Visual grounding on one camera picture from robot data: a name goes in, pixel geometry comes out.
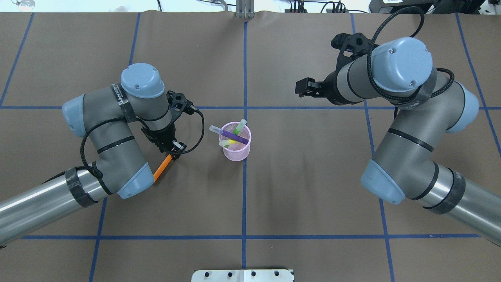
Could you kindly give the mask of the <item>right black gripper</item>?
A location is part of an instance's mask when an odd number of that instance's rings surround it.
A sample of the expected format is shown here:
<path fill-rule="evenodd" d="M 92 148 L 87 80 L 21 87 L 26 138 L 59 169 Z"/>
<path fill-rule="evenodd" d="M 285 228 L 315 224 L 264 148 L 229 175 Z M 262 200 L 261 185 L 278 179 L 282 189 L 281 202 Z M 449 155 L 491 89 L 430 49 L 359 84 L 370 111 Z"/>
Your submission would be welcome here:
<path fill-rule="evenodd" d="M 295 94 L 299 98 L 310 96 L 312 98 L 327 98 L 329 102 L 335 105 L 352 104 L 340 92 L 337 80 L 347 84 L 348 75 L 346 72 L 333 71 L 322 82 L 316 82 L 313 78 L 304 78 L 296 82 Z"/>

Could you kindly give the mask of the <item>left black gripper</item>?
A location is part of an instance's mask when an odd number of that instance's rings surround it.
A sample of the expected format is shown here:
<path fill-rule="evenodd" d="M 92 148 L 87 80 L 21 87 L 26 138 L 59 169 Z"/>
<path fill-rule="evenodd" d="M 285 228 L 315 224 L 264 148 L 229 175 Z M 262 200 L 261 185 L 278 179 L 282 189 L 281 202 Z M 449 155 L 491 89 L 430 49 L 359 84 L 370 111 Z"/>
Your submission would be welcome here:
<path fill-rule="evenodd" d="M 173 160 L 179 159 L 182 152 L 187 148 L 183 142 L 175 139 L 175 125 L 169 124 L 162 130 L 152 130 L 145 121 L 142 121 L 142 132 L 147 139 L 154 143 L 161 153 L 170 154 Z"/>

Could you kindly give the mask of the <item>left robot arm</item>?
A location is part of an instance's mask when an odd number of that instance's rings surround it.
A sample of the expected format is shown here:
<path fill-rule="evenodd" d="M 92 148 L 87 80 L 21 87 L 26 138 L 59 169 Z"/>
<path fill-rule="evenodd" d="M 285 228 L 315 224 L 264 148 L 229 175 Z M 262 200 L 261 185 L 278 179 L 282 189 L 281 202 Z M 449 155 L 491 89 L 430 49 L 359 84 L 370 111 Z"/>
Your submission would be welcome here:
<path fill-rule="evenodd" d="M 199 110 L 182 93 L 166 90 L 159 71 L 147 63 L 125 68 L 120 82 L 63 104 L 64 119 L 81 138 L 81 164 L 1 203 L 1 247 L 110 195 L 137 195 L 155 175 L 130 128 L 141 131 L 160 152 L 188 153 L 175 138 L 181 114 Z"/>

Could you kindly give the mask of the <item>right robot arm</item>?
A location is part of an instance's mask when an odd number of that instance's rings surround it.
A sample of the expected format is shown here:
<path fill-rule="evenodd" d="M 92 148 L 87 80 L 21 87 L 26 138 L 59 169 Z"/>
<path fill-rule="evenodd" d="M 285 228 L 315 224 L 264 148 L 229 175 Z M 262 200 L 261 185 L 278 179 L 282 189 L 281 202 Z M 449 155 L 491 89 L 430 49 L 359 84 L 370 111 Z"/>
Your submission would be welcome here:
<path fill-rule="evenodd" d="M 431 160 L 445 133 L 475 120 L 478 99 L 433 66 L 422 41 L 399 38 L 373 51 L 369 43 L 361 33 L 338 34 L 331 41 L 340 50 L 336 70 L 323 81 L 299 80 L 295 93 L 337 105 L 388 100 L 399 113 L 370 159 L 362 186 L 392 204 L 417 201 L 500 245 L 500 196 Z"/>

